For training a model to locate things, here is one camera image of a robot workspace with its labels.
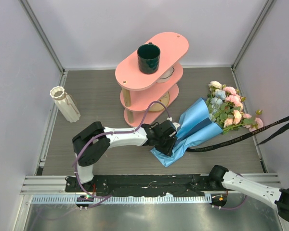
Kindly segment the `blue wrapping paper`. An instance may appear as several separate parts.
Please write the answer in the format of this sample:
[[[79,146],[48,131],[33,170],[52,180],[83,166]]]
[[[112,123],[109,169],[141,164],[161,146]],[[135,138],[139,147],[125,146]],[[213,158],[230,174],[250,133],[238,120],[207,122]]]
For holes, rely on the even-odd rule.
[[[179,124],[180,129],[171,156],[166,156],[155,148],[151,150],[164,167],[183,157],[187,148],[198,146],[222,133],[222,129],[210,120],[208,107],[202,98],[181,114]]]

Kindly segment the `artificial flower bunch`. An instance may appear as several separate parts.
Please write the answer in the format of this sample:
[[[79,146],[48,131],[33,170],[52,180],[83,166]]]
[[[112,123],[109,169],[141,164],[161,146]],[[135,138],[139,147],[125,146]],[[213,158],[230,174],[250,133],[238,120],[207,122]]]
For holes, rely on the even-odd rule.
[[[239,95],[239,90],[226,86],[218,81],[212,81],[208,85],[209,94],[206,105],[209,110],[209,119],[216,123],[223,133],[240,128],[247,128],[253,132],[263,127],[263,121],[256,115],[250,115],[243,111],[245,97]]]

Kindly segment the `black ribbon gold lettering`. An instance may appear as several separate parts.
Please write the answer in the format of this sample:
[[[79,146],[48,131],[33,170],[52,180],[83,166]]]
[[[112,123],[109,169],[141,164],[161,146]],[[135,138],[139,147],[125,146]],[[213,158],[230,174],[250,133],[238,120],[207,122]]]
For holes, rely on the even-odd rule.
[[[261,132],[263,132],[265,130],[268,130],[269,128],[271,128],[273,126],[279,125],[279,124],[287,122],[287,121],[288,121],[287,124],[282,126],[280,129],[278,129],[275,133],[273,133],[267,139],[265,139],[262,142],[258,143],[258,145],[262,145],[262,144],[265,144],[268,141],[272,140],[273,138],[281,135],[285,131],[289,130],[289,116],[287,116],[287,117],[285,117],[285,118],[283,118],[281,120],[278,120],[278,121],[276,121],[276,122],[274,122],[272,124],[269,124],[267,126],[259,128],[259,129],[255,130],[255,131],[252,131],[252,132],[246,133],[246,134],[244,134],[242,136],[239,136],[239,137],[236,137],[234,139],[231,139],[229,141],[221,142],[219,144],[215,144],[215,145],[211,145],[211,146],[207,146],[207,147],[202,147],[202,148],[191,148],[191,147],[189,147],[189,148],[186,149],[186,151],[187,152],[192,152],[192,153],[203,153],[203,152],[216,150],[216,149],[219,149],[219,148],[222,148],[222,147],[226,147],[226,146],[241,142],[243,140],[246,140],[246,139],[248,139],[248,138],[250,138],[252,136],[255,136],[258,133],[261,133]]]

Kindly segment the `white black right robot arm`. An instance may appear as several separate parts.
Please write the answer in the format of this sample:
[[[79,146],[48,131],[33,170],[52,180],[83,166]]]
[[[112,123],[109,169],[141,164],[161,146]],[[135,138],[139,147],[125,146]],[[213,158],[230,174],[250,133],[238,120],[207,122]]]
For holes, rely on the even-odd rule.
[[[208,185],[213,190],[224,188],[256,199],[276,210],[281,218],[289,222],[289,188],[260,184],[219,165],[210,171]]]

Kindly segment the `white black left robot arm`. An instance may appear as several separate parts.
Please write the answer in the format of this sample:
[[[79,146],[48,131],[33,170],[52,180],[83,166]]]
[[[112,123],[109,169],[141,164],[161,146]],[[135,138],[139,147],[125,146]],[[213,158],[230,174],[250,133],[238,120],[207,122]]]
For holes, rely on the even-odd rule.
[[[109,128],[94,122],[72,139],[76,155],[76,186],[88,192],[93,186],[93,164],[111,148],[151,146],[170,156],[177,141],[179,123],[169,119],[162,123],[142,124],[139,128]]]

